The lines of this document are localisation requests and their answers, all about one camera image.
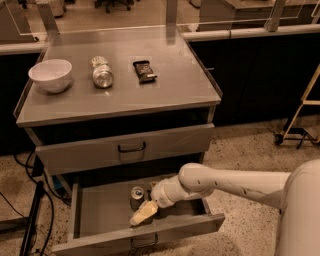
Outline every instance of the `soda can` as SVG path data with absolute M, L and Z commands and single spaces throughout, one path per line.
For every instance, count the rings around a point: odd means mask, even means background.
M 131 190 L 130 206 L 133 211 L 139 209 L 140 205 L 144 202 L 144 189 L 136 186 Z
M 108 88 L 113 84 L 113 73 L 108 61 L 102 56 L 96 56 L 91 60 L 92 79 L 98 88 Z

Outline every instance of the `gray cabinet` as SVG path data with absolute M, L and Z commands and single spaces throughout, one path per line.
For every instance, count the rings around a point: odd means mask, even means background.
M 57 255 L 106 255 L 214 232 L 223 221 L 200 200 L 200 211 L 193 209 L 196 202 L 181 203 L 186 213 L 177 205 L 171 210 L 178 215 L 168 210 L 150 225 L 128 227 L 130 186 L 148 183 L 139 180 L 142 171 L 147 179 L 179 171 L 189 156 L 201 162 L 221 100 L 178 32 L 167 32 L 161 26 L 61 34 L 47 49 L 44 59 L 72 63 L 74 83 L 54 95 L 33 84 L 17 124 L 33 139 L 46 171 L 72 194 L 70 235 L 67 244 L 54 247 Z M 114 72 L 106 90 L 91 79 L 89 61 L 96 55 L 105 56 Z M 150 61 L 155 82 L 139 84 L 132 62 L 141 59 Z M 108 206 L 111 215 L 104 212 Z M 122 220 L 111 230 L 115 211 Z

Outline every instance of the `speckled floor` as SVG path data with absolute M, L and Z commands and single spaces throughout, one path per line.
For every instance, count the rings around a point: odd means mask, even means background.
M 273 143 L 273 131 L 282 129 L 285 120 L 216 127 L 204 164 L 223 169 L 291 172 L 300 164 L 319 157 L 320 148 L 306 141 L 297 150 L 296 141 L 285 141 L 281 146 Z M 320 131 L 319 116 L 299 118 L 300 125 L 314 136 Z M 19 155 L 25 161 L 27 154 Z M 0 192 L 20 211 L 28 215 L 35 185 L 28 179 L 25 169 L 12 156 L 0 157 Z M 70 207 L 53 198 L 55 222 L 46 249 L 52 255 L 53 244 L 67 240 Z M 208 197 L 213 213 L 224 213 L 219 232 L 180 241 L 159 244 L 150 249 L 120 255 L 215 255 L 215 256 L 272 256 L 278 211 L 221 191 Z M 0 198 L 1 220 L 19 217 Z M 37 226 L 37 239 L 32 252 L 41 249 L 50 222 L 50 206 L 43 197 Z M 0 234 L 0 255 L 19 255 L 23 232 Z

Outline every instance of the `drawer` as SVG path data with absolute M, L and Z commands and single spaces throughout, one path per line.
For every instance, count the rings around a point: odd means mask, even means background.
M 213 124 L 68 142 L 36 148 L 51 175 L 187 155 L 208 150 Z
M 148 191 L 150 182 L 165 177 L 89 187 L 75 183 L 68 242 L 53 246 L 53 252 L 57 256 L 108 255 L 218 231 L 224 215 L 212 215 L 205 199 L 178 202 L 160 209 L 140 226 L 130 226 L 132 188 L 141 186 Z

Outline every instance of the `metal stand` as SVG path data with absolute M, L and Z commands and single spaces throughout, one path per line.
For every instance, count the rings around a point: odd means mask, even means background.
M 20 249 L 20 256 L 29 256 L 31 248 L 31 239 L 35 231 L 36 221 L 38 217 L 38 210 L 40 206 L 40 200 L 44 195 L 43 182 L 37 183 L 36 191 L 34 193 L 30 214 L 27 218 L 17 218 L 8 221 L 0 222 L 0 234 L 13 232 L 20 229 L 25 229 L 22 246 Z
M 300 105 L 298 106 L 297 111 L 295 112 L 295 114 L 288 119 L 287 123 L 285 124 L 285 126 L 283 127 L 282 132 L 280 133 L 276 133 L 274 132 L 274 143 L 276 145 L 280 145 L 283 143 L 284 140 L 299 140 L 300 143 L 297 146 L 297 149 L 300 148 L 300 146 L 302 145 L 304 140 L 309 140 L 311 141 L 313 144 L 319 144 L 320 142 L 320 137 L 317 136 L 316 138 L 312 137 L 305 129 L 303 128 L 292 128 L 293 123 L 295 122 L 296 118 L 299 115 L 300 110 L 302 109 L 303 106 L 305 105 L 317 105 L 320 106 L 320 101 L 316 101 L 316 100 L 307 100 L 313 86 L 315 85 L 318 77 L 320 74 L 320 64 L 318 65 L 318 68 L 316 69 L 314 75 L 312 76 L 307 89 L 305 90 L 304 94 L 301 97 L 300 100 Z M 288 137 L 289 134 L 295 134 L 295 135 L 301 135 L 301 138 L 296 138 L 296 137 Z

